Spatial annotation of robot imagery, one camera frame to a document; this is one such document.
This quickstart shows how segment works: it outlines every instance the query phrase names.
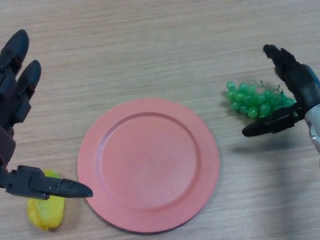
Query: round plate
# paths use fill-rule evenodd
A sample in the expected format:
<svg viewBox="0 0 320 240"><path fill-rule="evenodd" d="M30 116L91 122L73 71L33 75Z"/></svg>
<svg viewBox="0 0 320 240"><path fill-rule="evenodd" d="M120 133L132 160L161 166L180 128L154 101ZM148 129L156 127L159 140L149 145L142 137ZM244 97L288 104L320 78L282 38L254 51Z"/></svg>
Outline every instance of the round plate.
<svg viewBox="0 0 320 240"><path fill-rule="evenodd" d="M219 153L206 124L165 99L123 103L84 137L78 178L103 219L127 231L156 233L194 217L219 175Z"/></svg>

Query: wood grain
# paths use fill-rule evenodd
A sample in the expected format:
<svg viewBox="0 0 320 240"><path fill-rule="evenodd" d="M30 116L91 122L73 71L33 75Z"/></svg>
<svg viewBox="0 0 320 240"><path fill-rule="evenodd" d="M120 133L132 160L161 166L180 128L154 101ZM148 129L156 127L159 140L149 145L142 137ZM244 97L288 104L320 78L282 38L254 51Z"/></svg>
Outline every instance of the wood grain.
<svg viewBox="0 0 320 240"><path fill-rule="evenodd" d="M43 74L32 110L15 128L19 164L77 179L77 156L93 122L111 107L161 97L199 114L221 156L218 187L187 224L159 235L119 231L84 200L66 200L63 224L43 232L26 199L0 192L6 240L318 240L319 154L304 122L244 138L224 106L226 81L279 81L263 52L276 44L320 73L318 0L2 0L0 43L27 30L24 66Z"/></svg>

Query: yellow fruit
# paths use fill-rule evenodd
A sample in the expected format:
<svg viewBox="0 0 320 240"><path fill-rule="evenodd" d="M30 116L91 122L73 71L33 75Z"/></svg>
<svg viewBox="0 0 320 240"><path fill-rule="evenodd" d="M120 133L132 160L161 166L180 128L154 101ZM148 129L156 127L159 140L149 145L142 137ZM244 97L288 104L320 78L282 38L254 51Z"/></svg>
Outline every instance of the yellow fruit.
<svg viewBox="0 0 320 240"><path fill-rule="evenodd" d="M54 171L45 169L47 177L60 178ZM27 214L29 220L44 231L57 228L64 218L65 199L59 196L50 196L48 200L29 198Z"/></svg>

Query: robotic hand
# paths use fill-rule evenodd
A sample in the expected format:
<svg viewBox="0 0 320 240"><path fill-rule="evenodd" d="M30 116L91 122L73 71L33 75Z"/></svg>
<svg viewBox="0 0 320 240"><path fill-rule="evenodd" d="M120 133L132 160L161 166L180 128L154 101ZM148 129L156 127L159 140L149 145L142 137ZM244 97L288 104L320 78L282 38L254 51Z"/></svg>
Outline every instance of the robotic hand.
<svg viewBox="0 0 320 240"><path fill-rule="evenodd" d="M305 119L309 136L320 153L320 82L308 65L300 64L295 57L274 45L265 45L263 51L275 66L275 73L293 93L296 103L282 107L270 116L263 117L246 126L242 134L246 137L267 133L278 133L291 128Z"/></svg>
<svg viewBox="0 0 320 240"><path fill-rule="evenodd" d="M12 195L47 200L50 195L64 198L92 197L86 185L69 179L47 177L40 168L20 165L7 171L14 154L14 125L23 123L41 76L41 65L32 61L16 81L29 48L24 30L15 33L0 53L0 188Z"/></svg>

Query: green grapes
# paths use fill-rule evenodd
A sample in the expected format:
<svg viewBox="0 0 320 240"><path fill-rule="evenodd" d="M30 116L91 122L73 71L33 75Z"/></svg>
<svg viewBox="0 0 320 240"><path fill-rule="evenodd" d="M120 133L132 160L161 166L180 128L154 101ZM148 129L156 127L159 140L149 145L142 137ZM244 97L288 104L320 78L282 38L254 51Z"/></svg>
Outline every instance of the green grapes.
<svg viewBox="0 0 320 240"><path fill-rule="evenodd" d="M247 95L243 98L243 102L245 105L248 107L254 106L255 105L255 98L251 95Z"/></svg>
<svg viewBox="0 0 320 240"><path fill-rule="evenodd" d="M271 110L271 106L270 106L269 103L264 103L260 107L260 113L262 115L266 115L267 116L270 113L270 110Z"/></svg>
<svg viewBox="0 0 320 240"><path fill-rule="evenodd" d="M252 106L249 108L248 110L248 117L251 119L254 119L258 116L259 112L258 112L258 108L256 106Z"/></svg>
<svg viewBox="0 0 320 240"><path fill-rule="evenodd" d="M245 94L247 92L247 89L248 89L248 85L242 82L239 84L238 92Z"/></svg>
<svg viewBox="0 0 320 240"><path fill-rule="evenodd" d="M246 94L253 95L256 92L256 87L253 85L249 85L246 89Z"/></svg>
<svg viewBox="0 0 320 240"><path fill-rule="evenodd" d="M230 107L231 107L232 110L235 110L235 111L236 111L236 110L239 109L240 104L237 103L237 102L235 102L235 101L232 101L231 104L230 104Z"/></svg>
<svg viewBox="0 0 320 240"><path fill-rule="evenodd" d="M241 105L239 108L239 112L242 114L246 114L248 112L249 108L246 105Z"/></svg>
<svg viewBox="0 0 320 240"><path fill-rule="evenodd" d="M243 99L244 99L245 95L241 92L237 92L235 95L234 95L234 100L238 103L240 103Z"/></svg>
<svg viewBox="0 0 320 240"><path fill-rule="evenodd" d="M264 94L257 93L254 96L254 101L256 105L260 106L266 102L266 96Z"/></svg>
<svg viewBox="0 0 320 240"><path fill-rule="evenodd" d="M247 115L251 119L264 118L273 111L290 107L296 102L293 98L287 97L283 91L280 91L279 87L278 89L265 89L264 92L258 92L254 85L247 85L242 82L237 87L233 81L228 81L225 97L229 100L230 108L233 111Z"/></svg>

